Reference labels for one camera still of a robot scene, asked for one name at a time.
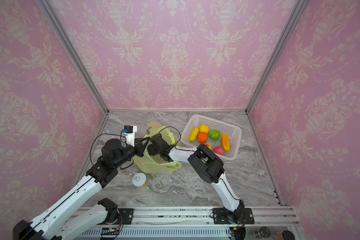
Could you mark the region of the peach fruit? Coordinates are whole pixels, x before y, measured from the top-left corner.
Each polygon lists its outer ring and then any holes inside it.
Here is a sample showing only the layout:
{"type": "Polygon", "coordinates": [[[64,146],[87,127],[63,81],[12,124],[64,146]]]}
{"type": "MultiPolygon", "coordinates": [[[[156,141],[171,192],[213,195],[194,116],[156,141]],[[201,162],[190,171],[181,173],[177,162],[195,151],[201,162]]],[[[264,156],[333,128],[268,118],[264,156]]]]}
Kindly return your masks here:
{"type": "Polygon", "coordinates": [[[205,145],[212,151],[213,150],[213,147],[212,147],[212,145],[211,144],[209,144],[209,143],[205,143],[205,145]]]}

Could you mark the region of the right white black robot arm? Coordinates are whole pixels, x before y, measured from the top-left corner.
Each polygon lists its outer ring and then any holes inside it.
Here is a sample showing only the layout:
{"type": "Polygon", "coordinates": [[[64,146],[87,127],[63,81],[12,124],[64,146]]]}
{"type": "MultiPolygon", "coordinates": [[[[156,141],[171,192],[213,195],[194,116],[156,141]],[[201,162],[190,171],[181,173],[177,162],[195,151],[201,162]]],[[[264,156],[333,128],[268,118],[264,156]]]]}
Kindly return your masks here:
{"type": "Polygon", "coordinates": [[[160,134],[157,134],[150,139],[147,149],[150,156],[159,155],[168,162],[189,163],[204,182],[214,187],[227,211],[227,218],[234,224],[245,223],[244,202],[230,186],[223,161],[206,145],[182,148],[169,145],[160,134]]]}

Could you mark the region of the green fruit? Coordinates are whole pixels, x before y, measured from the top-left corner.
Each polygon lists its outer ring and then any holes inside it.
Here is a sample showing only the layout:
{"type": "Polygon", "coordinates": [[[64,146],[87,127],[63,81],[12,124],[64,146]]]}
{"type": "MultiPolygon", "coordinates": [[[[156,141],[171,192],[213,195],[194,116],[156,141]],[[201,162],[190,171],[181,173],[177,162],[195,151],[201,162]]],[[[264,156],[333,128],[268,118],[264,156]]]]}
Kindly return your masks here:
{"type": "Polygon", "coordinates": [[[218,141],[221,136],[221,132],[217,130],[211,130],[209,133],[209,138],[213,141],[218,141]]]}

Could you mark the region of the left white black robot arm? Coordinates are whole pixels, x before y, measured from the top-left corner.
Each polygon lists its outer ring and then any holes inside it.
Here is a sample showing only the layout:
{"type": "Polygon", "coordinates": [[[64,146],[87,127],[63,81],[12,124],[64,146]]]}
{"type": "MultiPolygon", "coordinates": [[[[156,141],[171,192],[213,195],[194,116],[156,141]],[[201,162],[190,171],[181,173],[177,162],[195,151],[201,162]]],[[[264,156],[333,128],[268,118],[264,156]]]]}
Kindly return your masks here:
{"type": "Polygon", "coordinates": [[[149,138],[137,138],[134,145],[123,146],[121,140],[110,139],[102,154],[86,175],[55,204],[27,222],[21,220],[13,228],[14,240],[63,240],[73,239],[94,225],[123,223],[118,205],[102,199],[92,209],[69,220],[88,199],[107,186],[119,173],[121,166],[135,156],[143,157],[149,138]]]}

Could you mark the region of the yellow banana fruit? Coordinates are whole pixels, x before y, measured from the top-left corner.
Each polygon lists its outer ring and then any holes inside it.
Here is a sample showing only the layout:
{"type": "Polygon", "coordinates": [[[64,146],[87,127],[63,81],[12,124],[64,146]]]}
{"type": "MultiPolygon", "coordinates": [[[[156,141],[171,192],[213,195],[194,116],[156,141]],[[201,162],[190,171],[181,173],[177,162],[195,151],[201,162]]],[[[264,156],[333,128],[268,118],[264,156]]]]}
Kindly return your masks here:
{"type": "Polygon", "coordinates": [[[200,132],[200,129],[199,128],[194,128],[192,131],[191,131],[191,134],[189,136],[189,141],[190,142],[194,142],[197,138],[198,138],[198,134],[200,132]]]}

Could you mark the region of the red lychee fruit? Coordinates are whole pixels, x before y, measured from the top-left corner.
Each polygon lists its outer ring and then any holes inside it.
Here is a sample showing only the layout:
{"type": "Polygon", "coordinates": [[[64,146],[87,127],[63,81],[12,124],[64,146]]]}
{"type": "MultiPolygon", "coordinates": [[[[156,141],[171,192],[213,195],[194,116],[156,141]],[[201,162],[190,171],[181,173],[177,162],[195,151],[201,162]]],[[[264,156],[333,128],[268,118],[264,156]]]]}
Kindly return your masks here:
{"type": "Polygon", "coordinates": [[[213,152],[217,155],[221,155],[223,156],[225,154],[225,150],[223,149],[223,147],[215,147],[213,149],[213,152]]]}

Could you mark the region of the yellow lemon fruit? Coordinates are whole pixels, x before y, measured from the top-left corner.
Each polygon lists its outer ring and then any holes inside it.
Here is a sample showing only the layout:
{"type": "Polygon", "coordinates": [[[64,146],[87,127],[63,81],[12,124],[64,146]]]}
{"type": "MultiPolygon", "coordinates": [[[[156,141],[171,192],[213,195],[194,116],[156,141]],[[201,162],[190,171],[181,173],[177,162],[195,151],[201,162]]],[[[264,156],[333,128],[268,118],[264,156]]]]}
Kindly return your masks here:
{"type": "Polygon", "coordinates": [[[200,130],[200,133],[206,133],[206,134],[208,134],[209,131],[210,131],[210,128],[209,128],[207,125],[201,125],[200,128],[199,128],[199,130],[200,130]]]}

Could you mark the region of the yellow-green plastic bag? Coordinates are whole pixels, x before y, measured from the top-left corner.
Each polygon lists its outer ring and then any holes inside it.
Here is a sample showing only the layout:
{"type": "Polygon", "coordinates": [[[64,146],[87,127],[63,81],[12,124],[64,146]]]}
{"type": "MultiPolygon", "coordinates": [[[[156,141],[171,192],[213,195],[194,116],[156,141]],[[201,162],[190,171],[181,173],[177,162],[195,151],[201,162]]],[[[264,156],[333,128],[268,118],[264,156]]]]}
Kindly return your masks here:
{"type": "Polygon", "coordinates": [[[167,128],[157,122],[147,124],[145,137],[150,138],[144,155],[133,157],[134,164],[145,174],[173,173],[182,167],[178,161],[169,158],[170,146],[177,145],[179,138],[173,133],[174,128],[167,128]]]}

